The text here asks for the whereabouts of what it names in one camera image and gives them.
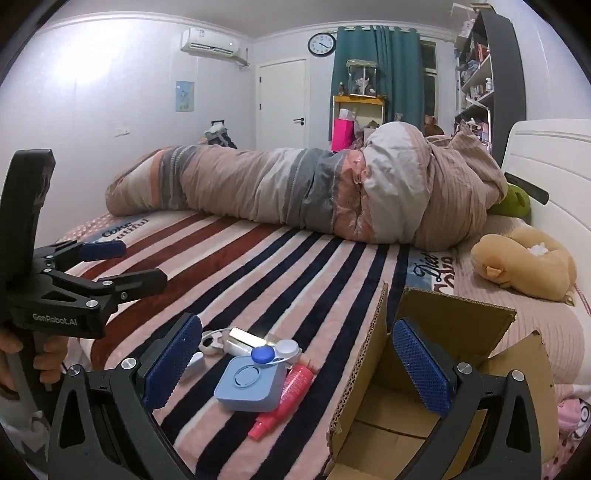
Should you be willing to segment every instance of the finger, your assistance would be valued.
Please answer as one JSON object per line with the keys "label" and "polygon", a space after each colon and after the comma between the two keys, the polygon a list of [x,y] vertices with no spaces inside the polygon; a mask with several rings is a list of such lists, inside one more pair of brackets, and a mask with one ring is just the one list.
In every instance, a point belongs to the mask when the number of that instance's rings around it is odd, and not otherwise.
{"label": "finger", "polygon": [[61,371],[60,370],[45,370],[41,372],[39,375],[39,380],[41,383],[48,383],[53,384],[56,383],[61,378]]}
{"label": "finger", "polygon": [[17,387],[14,384],[14,379],[12,378],[8,368],[6,355],[4,355],[2,352],[0,352],[0,384],[4,385],[13,392],[17,391]]}
{"label": "finger", "polygon": [[22,342],[14,333],[0,327],[0,350],[5,353],[17,353],[22,350]]}
{"label": "finger", "polygon": [[65,352],[68,350],[68,340],[68,337],[52,335],[43,343],[43,350],[47,353]]}
{"label": "finger", "polygon": [[65,357],[65,352],[42,353],[33,359],[33,368],[36,370],[54,370],[60,368]]}

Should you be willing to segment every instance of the teal curtain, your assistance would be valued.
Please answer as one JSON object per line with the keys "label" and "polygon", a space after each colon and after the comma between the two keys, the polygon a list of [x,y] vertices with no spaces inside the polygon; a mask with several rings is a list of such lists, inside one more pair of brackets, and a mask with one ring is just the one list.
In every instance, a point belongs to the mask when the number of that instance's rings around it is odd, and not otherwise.
{"label": "teal curtain", "polygon": [[393,122],[397,114],[402,121],[414,125],[421,132],[425,122],[423,61],[418,32],[411,29],[372,27],[345,30],[337,33],[335,64],[330,97],[330,137],[332,137],[333,95],[338,95],[339,83],[348,84],[347,60],[372,60],[378,63],[378,93],[387,96],[386,122]]}

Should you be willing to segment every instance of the silver bolt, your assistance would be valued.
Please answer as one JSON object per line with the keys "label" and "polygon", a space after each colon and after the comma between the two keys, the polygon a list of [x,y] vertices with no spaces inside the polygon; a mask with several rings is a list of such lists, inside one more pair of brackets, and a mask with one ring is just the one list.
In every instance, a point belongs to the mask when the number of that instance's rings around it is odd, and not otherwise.
{"label": "silver bolt", "polygon": [[70,375],[71,377],[75,377],[76,375],[78,375],[80,372],[82,372],[82,366],[81,365],[72,365],[69,369],[68,369],[68,375]]}
{"label": "silver bolt", "polygon": [[123,368],[123,370],[131,370],[137,364],[138,361],[135,358],[129,357],[121,362],[121,367]]}
{"label": "silver bolt", "polygon": [[523,382],[523,380],[525,380],[525,375],[519,370],[513,370],[511,376],[518,382]]}
{"label": "silver bolt", "polygon": [[458,363],[457,369],[464,375],[469,375],[472,373],[472,366],[470,364],[467,364],[466,362]]}

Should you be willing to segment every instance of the yellow plush neck pillow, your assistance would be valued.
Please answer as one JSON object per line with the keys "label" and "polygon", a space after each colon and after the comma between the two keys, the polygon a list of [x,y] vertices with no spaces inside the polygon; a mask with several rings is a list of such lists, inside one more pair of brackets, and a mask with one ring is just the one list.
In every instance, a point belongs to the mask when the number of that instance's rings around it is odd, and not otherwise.
{"label": "yellow plush neck pillow", "polygon": [[472,248],[474,270],[501,288],[573,304],[577,270],[561,243],[530,226],[506,236],[485,235]]}

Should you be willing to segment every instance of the door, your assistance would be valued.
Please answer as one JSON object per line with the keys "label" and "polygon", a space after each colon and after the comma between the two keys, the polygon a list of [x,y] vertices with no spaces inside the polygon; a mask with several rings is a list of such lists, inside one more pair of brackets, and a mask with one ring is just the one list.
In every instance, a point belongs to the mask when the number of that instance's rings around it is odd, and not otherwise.
{"label": "door", "polygon": [[257,150],[306,147],[306,60],[261,66],[258,80]]}

